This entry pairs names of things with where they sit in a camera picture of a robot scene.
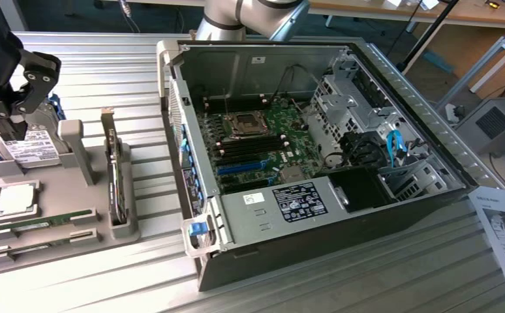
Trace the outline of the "green RAM stick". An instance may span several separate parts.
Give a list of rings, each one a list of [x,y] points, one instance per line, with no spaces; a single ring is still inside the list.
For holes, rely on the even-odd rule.
[[[20,220],[16,222],[8,222],[4,224],[0,224],[0,231],[12,230],[12,229],[17,229],[18,231],[22,231],[22,230],[32,230],[36,228],[60,226],[60,225],[68,224],[75,217],[84,216],[88,214],[91,214],[91,211],[83,210],[83,211],[75,211],[72,213],[64,213],[64,214],[53,215],[48,217],[39,217],[39,218],[33,218],[28,220]]]
[[[18,247],[0,246],[0,254],[21,254],[25,252],[40,250],[43,248],[51,248],[53,246],[71,244],[76,239],[91,239],[91,237],[89,236],[67,237],[67,238],[55,239],[48,242],[33,243],[30,245],[24,245]]]

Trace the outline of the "black RAM slot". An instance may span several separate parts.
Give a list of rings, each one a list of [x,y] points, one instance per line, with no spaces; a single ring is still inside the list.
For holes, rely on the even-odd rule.
[[[218,141],[215,143],[216,147],[230,147],[230,146],[238,146],[238,145],[248,145],[248,144],[260,144],[260,143],[279,143],[282,140],[279,135],[270,135],[270,136],[259,136],[259,137],[250,137],[250,138],[242,138],[235,140],[227,140],[227,141]]]
[[[284,148],[286,142],[254,143],[251,145],[226,146],[219,149],[222,155],[254,154],[279,150]]]
[[[260,154],[284,149],[284,145],[260,145],[251,147],[224,148],[219,151],[220,157],[230,157],[234,155]]]
[[[203,97],[203,103],[208,106],[262,106],[267,103],[263,97]]]
[[[247,112],[255,110],[264,110],[268,106],[263,102],[227,102],[223,101],[208,101],[204,106],[205,113],[234,113],[234,112]]]
[[[272,145],[276,143],[282,143],[282,139],[279,136],[262,136],[258,138],[244,138],[240,140],[231,140],[231,141],[219,141],[215,143],[216,149],[230,149],[232,147],[248,147],[248,146],[258,146],[258,145]]]

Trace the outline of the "silver hard disk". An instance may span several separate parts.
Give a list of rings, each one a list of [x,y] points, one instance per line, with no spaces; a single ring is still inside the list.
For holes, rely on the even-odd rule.
[[[0,136],[0,154],[13,160],[22,169],[60,165],[59,155],[69,152],[57,135],[59,122],[64,119],[57,102],[45,99],[33,113],[21,115],[25,126],[20,140],[4,141]]]

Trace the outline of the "grey parts rack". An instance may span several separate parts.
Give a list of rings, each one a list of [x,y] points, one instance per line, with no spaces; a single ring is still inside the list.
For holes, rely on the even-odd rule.
[[[127,245],[140,238],[133,201],[131,148],[121,141],[124,154],[121,173],[128,220],[125,224],[115,226],[108,213],[104,142],[99,146],[84,147],[81,135],[83,125],[79,120],[60,121],[59,138],[71,149],[69,153],[59,155],[60,165],[22,169],[14,161],[0,162],[0,188],[22,184],[34,186],[34,210],[1,217],[0,224],[83,210],[89,210],[91,214],[75,217],[68,224],[60,226],[22,231],[1,230],[0,246],[18,247],[77,236],[89,236],[91,239],[76,239],[71,244],[21,254],[0,254],[0,272]]]

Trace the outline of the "silver CPU chip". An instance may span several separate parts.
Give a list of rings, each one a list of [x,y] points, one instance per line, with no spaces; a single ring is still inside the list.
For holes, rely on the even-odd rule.
[[[34,210],[34,186],[10,185],[0,188],[0,218]]]

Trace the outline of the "CPU socket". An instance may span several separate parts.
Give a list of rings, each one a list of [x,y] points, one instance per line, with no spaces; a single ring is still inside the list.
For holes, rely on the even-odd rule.
[[[223,127],[228,137],[234,140],[268,135],[268,126],[262,111],[226,114]]]

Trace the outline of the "black expansion slot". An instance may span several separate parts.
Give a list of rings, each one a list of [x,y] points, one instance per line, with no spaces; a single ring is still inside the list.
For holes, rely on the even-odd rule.
[[[260,161],[262,158],[258,154],[247,154],[247,155],[234,155],[228,157],[222,157],[214,161],[214,165],[219,166],[235,166],[239,164],[244,164],[247,162],[256,162]]]
[[[272,183],[272,179],[270,178],[246,181],[244,183],[231,182],[228,184],[223,184],[222,190],[224,194],[231,194],[231,193],[243,192],[247,190],[254,190],[258,188],[264,188],[270,186],[271,183]]]

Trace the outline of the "blue expansion slot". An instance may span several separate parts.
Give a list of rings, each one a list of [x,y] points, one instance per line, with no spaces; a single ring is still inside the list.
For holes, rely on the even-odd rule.
[[[266,168],[267,161],[258,161],[258,162],[248,162],[244,164],[239,164],[235,166],[227,166],[218,168],[216,174],[218,175],[231,175],[235,173],[243,173],[248,171],[263,170]]]

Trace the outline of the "green motherboard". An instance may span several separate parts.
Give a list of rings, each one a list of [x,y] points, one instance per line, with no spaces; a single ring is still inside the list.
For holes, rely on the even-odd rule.
[[[280,170],[290,166],[300,166],[306,179],[310,179],[320,170],[320,156],[316,151],[316,144],[308,133],[308,125],[300,115],[300,109],[296,103],[284,97],[276,97],[267,100],[268,106],[262,111],[268,126],[268,135],[279,135],[286,148],[278,151],[258,154],[260,161],[267,161],[263,170],[235,173],[231,175],[218,175],[218,168],[227,167],[214,165],[214,161],[220,159],[219,149],[215,147],[218,141],[234,140],[228,137],[223,127],[223,116],[228,113],[211,114],[205,113],[203,103],[196,109],[196,118],[201,131],[205,152],[209,157],[209,164],[214,170],[214,178],[220,190],[223,184],[231,182],[244,183],[256,179],[272,179],[270,186],[282,185]]]

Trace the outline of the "grey power supply unit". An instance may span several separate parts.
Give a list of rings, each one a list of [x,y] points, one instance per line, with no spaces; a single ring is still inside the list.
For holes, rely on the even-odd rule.
[[[222,207],[227,252],[272,242],[314,246],[354,217],[327,176],[224,195]]]

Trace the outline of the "silver chipset heat sink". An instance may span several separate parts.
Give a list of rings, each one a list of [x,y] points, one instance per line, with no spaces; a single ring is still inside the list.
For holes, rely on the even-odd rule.
[[[290,166],[280,170],[282,183],[294,183],[306,179],[300,166]]]

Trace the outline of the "metal drive cage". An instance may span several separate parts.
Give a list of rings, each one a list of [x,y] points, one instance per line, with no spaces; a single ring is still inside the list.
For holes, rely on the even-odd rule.
[[[303,118],[322,158],[336,165],[346,155],[371,150],[399,166],[418,138],[397,102],[389,98],[367,66],[340,53],[320,77]]]

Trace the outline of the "black plastic shroud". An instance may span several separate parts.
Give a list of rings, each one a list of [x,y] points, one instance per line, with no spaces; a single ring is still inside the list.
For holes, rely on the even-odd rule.
[[[397,202],[383,185],[375,168],[334,169],[326,174],[332,186],[340,190],[339,194],[346,198],[343,205],[350,213]]]

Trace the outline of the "black open PC case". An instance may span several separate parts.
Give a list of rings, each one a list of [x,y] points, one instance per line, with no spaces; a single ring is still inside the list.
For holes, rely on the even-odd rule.
[[[346,155],[330,165],[320,157],[320,170],[402,167],[426,160],[447,189],[406,201],[352,212],[326,242],[292,247],[276,242],[226,251],[227,231],[220,187],[205,152],[196,109],[203,97],[290,98],[303,117],[314,91],[330,63],[340,53],[352,53],[375,75],[406,115],[418,138],[410,141],[410,156],[390,166],[374,150],[364,156]],[[433,111],[414,86],[379,50],[358,40],[315,42],[211,42],[163,40],[156,45],[159,95],[165,113],[171,163],[183,206],[184,249],[197,266],[200,291],[211,290],[282,267],[405,230],[437,209],[458,201],[478,185],[471,166],[474,154],[451,134],[451,128]],[[188,227],[207,222],[208,233],[192,237]]]

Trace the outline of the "black tripod pole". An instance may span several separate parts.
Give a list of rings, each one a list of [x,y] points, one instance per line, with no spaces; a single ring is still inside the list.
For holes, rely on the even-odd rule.
[[[426,28],[425,33],[422,34],[421,38],[418,39],[414,47],[411,48],[409,54],[403,58],[403,61],[397,63],[397,69],[401,71],[402,74],[406,74],[409,69],[411,68],[417,58],[422,54],[423,50],[426,49],[433,37],[435,36],[441,26],[443,25],[443,21],[453,11],[455,5],[458,4],[459,0],[439,0],[441,2],[446,2],[446,7],[441,11],[434,22]]]

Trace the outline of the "metal disk bay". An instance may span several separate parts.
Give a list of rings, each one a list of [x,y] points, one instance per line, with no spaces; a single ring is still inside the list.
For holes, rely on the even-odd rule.
[[[378,174],[398,201],[435,194],[447,189],[443,179],[426,160],[397,168],[380,168]]]

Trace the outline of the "wooden desk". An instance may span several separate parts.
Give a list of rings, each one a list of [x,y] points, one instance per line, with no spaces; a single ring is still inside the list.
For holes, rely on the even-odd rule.
[[[423,10],[415,8],[415,5],[407,5],[406,0],[401,0],[397,6],[387,0],[310,0],[312,14],[401,21],[411,18],[415,22],[425,23],[434,21],[445,8],[446,4],[439,3],[431,10]],[[458,0],[445,22],[505,28],[505,3],[494,9],[485,0]]]

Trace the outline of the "grey computer tower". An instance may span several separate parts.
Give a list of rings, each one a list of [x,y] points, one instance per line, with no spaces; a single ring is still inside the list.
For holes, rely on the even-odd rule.
[[[505,97],[483,100],[455,127],[455,132],[478,154],[505,152]]]

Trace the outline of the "graphics card with metal bracket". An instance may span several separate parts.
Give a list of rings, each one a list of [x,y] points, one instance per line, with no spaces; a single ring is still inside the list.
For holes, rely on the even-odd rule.
[[[113,110],[101,109],[101,126],[104,129],[104,147],[108,173],[108,213],[111,223],[115,226],[127,223],[128,213],[124,197],[124,177],[121,173],[121,163],[124,161],[121,140],[116,133],[113,122]]]

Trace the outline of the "aluminium frame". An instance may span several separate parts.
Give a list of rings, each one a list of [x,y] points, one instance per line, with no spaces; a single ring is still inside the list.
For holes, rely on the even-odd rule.
[[[505,37],[501,37],[438,101],[434,108],[435,111],[438,112],[446,107],[447,103],[450,103],[465,87],[469,87],[471,93],[477,93],[487,84],[487,81],[493,79],[503,66]]]

